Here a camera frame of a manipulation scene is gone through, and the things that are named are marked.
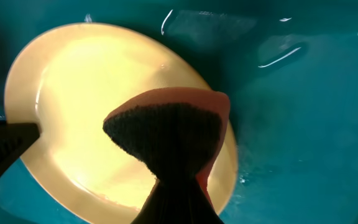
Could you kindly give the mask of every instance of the blue background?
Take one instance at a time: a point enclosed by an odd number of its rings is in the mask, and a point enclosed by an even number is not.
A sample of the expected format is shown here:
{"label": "blue background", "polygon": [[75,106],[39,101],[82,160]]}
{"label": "blue background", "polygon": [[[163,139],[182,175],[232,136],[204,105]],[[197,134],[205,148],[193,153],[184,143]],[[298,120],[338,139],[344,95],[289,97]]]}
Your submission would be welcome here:
{"label": "blue background", "polygon": [[[0,0],[0,119],[19,51],[87,14],[165,44],[231,98],[239,176],[225,223],[358,224],[358,1]],[[17,161],[0,223],[29,222],[84,223]]]}

